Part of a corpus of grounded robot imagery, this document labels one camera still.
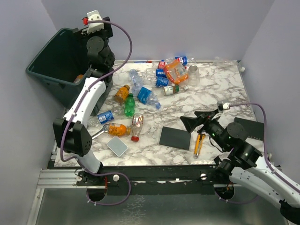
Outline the red cap clear bottle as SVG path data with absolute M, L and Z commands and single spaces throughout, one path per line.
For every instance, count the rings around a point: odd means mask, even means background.
M 141 130 L 143 128 L 143 122 L 144 122 L 144 116 L 141 114 L 135 114 L 132 119 L 131 124 L 131 132 L 132 137 L 131 141 L 138 142 L 139 141 L 139 135 L 141 133 Z

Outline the crushed orange label bottle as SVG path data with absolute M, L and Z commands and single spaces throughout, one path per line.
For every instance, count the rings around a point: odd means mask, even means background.
M 80 74 L 75 78 L 73 83 L 79 83 L 83 78 L 84 78 L 84 75 Z

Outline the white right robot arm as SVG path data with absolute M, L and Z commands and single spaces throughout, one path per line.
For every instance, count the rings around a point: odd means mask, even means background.
M 268 199 L 279 207 L 287 220 L 300 223 L 300 186 L 279 169 L 274 167 L 267 156 L 249 144 L 244 127 L 236 122 L 222 127 L 216 115 L 211 112 L 195 112 L 195 117 L 181 116 L 185 129 L 191 133 L 201 126 L 216 144 L 229 155 L 217 166 L 215 177 L 220 183 L 229 180 L 238 183 Z

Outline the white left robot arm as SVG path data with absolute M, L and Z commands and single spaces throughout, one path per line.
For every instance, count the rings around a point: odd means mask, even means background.
M 73 106 L 62 119 L 57 118 L 53 122 L 54 135 L 61 154 L 71 154 L 83 168 L 89 170 L 87 179 L 93 185 L 100 184 L 104 174 L 99 170 L 101 162 L 91 150 L 92 137 L 86 126 L 97 102 L 111 82 L 111 77 L 98 80 L 113 70 L 115 61 L 108 45 L 113 32 L 107 21 L 108 17 L 85 17 L 83 22 L 87 28 L 75 32 L 86 46 L 88 69 L 82 80 L 83 88 Z

